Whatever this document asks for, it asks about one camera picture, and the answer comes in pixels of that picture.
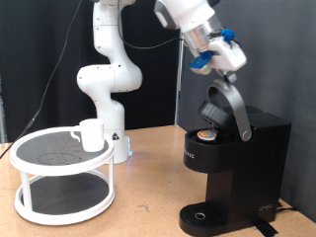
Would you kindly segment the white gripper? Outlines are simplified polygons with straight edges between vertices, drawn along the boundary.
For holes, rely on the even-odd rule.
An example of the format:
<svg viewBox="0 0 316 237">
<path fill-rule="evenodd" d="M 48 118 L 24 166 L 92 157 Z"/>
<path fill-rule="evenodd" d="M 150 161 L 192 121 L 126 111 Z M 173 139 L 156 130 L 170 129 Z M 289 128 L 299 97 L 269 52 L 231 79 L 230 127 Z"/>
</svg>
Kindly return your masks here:
<svg viewBox="0 0 316 237">
<path fill-rule="evenodd" d="M 241 47 L 236 43 L 227 43 L 223 39 L 214 39 L 210 43 L 210 51 L 216 53 L 210 60 L 210 67 L 221 69 L 223 78 L 229 82 L 237 81 L 233 71 L 237 71 L 247 63 L 247 57 Z"/>
</svg>

